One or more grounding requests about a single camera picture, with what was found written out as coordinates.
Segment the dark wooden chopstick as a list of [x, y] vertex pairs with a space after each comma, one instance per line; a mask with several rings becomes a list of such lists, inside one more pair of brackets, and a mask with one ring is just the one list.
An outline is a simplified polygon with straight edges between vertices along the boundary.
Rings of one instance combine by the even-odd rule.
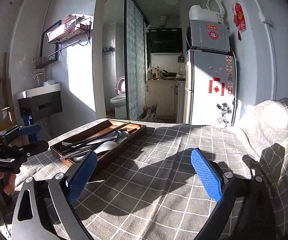
[[113, 128], [113, 129], [111, 129], [111, 130], [109, 130], [109, 131], [106, 131], [106, 132], [102, 133], [102, 134], [99, 134], [99, 135], [90, 137], [90, 138], [88, 138], [88, 139], [84, 139], [84, 140], [81, 140], [81, 141], [74, 142], [74, 143], [72, 143], [72, 144], [70, 144], [70, 145], [62, 146], [61, 148], [62, 148], [63, 150], [65, 150], [65, 149], [67, 149], [67, 148], [75, 147], [75, 146], [77, 146], [77, 145], [87, 144], [88, 142], [91, 142], [91, 141], [94, 141], [94, 140], [97, 140], [97, 139], [101, 139], [102, 137], [106, 136], [107, 134], [112, 133], [112, 132], [115, 132], [115, 131], [117, 131], [117, 130], [119, 130], [119, 129], [121, 129], [121, 128], [127, 126], [127, 125], [129, 125], [129, 124], [130, 124], [130, 121], [125, 122], [125, 123], [123, 123], [122, 125], [117, 126], [117, 127]]

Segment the steel spoon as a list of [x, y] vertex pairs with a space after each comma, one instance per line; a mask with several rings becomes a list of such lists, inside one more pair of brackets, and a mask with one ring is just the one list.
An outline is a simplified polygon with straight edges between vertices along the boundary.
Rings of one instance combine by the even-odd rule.
[[107, 141], [114, 141], [116, 143], [120, 143], [124, 139], [127, 139], [128, 137], [129, 137], [129, 133], [127, 131], [118, 130], [118, 131], [112, 132], [112, 133], [104, 136], [101, 139], [91, 141], [91, 142], [87, 143], [87, 145], [95, 145], [95, 144], [104, 143]]
[[108, 134], [108, 136], [105, 136], [103, 138], [96, 139], [96, 140], [89, 140], [89, 141], [83, 142], [77, 146], [71, 146], [68, 150], [64, 150], [63, 153], [67, 154], [67, 153], [70, 153], [70, 152], [73, 152], [73, 151], [76, 151], [76, 150], [79, 150], [81, 148], [88, 147], [91, 145], [103, 143], [106, 141], [113, 141], [113, 140], [117, 139], [120, 136], [120, 134], [121, 134], [120, 131], [114, 131], [113, 133], [110, 133], [110, 134]]

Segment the kitchen counter cabinet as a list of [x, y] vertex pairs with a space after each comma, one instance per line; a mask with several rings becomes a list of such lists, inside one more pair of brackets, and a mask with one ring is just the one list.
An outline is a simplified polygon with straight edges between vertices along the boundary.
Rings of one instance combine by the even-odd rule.
[[157, 104], [156, 117], [174, 119], [175, 123], [183, 122], [184, 86], [182, 80], [147, 80], [146, 105]]

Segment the white wash basin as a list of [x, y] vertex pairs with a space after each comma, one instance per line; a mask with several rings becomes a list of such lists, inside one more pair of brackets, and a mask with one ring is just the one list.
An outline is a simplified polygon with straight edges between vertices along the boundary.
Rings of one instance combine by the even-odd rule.
[[31, 117], [39, 121], [62, 112], [60, 83], [22, 91], [17, 99], [23, 119]]

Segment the wooden utensil tray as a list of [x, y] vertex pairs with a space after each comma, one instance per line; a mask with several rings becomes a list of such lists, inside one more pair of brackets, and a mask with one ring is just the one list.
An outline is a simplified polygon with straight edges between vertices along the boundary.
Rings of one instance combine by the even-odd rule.
[[125, 120], [106, 119], [91, 128], [60, 139], [50, 147], [62, 163], [71, 166], [80, 163], [89, 151], [95, 151], [97, 166], [91, 178], [117, 159], [146, 134], [146, 126]]

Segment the steel spoon in tray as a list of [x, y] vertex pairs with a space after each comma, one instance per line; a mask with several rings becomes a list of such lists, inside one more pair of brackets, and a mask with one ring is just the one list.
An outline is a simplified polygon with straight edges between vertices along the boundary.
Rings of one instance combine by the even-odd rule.
[[129, 133], [127, 131], [118, 130], [118, 131], [112, 132], [112, 133], [104, 136], [101, 139], [91, 141], [91, 142], [87, 143], [87, 145], [95, 145], [95, 144], [104, 143], [107, 141], [114, 141], [116, 143], [120, 143], [124, 139], [127, 139], [128, 137], [129, 137]]

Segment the grey checkered tablecloth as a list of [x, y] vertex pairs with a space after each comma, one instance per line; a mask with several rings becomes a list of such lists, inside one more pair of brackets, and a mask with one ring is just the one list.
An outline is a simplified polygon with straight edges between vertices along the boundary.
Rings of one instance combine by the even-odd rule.
[[191, 163], [198, 147], [241, 178], [264, 178], [288, 239], [288, 98], [252, 107], [236, 128], [153, 125], [89, 182], [73, 207], [94, 239], [192, 239], [215, 207]]

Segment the white toilet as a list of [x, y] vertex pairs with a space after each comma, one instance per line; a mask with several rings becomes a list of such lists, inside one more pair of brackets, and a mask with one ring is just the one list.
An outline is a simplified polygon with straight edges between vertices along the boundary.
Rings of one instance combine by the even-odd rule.
[[127, 109], [126, 109], [126, 81], [125, 77], [120, 77], [116, 82], [116, 96], [110, 99], [115, 112], [116, 119], [126, 119]]

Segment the silver refrigerator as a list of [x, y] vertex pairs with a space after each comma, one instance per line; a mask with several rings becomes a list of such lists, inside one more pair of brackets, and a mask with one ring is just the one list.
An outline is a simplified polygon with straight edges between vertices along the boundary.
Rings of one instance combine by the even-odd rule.
[[185, 59], [183, 122], [215, 127], [233, 126], [237, 109], [236, 61], [233, 53], [188, 50]]

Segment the grey microwave oven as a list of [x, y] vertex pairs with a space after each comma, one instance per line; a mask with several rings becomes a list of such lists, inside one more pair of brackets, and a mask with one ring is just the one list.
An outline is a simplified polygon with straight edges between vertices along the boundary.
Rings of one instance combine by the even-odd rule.
[[225, 24], [190, 20], [186, 31], [187, 49], [230, 51], [228, 28]]

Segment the white rice cooker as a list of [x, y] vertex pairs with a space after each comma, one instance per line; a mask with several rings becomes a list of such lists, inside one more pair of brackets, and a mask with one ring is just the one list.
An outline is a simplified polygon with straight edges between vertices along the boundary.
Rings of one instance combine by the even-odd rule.
[[226, 11], [220, 0], [208, 0], [206, 9], [200, 5], [193, 5], [188, 13], [190, 20], [207, 21], [212, 23], [224, 24], [224, 15]]

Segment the red wall ornament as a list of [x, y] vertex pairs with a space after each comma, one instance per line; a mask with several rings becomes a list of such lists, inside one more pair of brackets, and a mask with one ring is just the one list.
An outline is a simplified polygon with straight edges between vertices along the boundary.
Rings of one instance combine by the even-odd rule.
[[245, 15], [243, 13], [243, 9], [240, 5], [240, 3], [235, 3], [234, 6], [234, 22], [237, 27], [237, 37], [238, 40], [240, 41], [241, 38], [241, 32], [246, 30], [246, 20], [245, 20]]

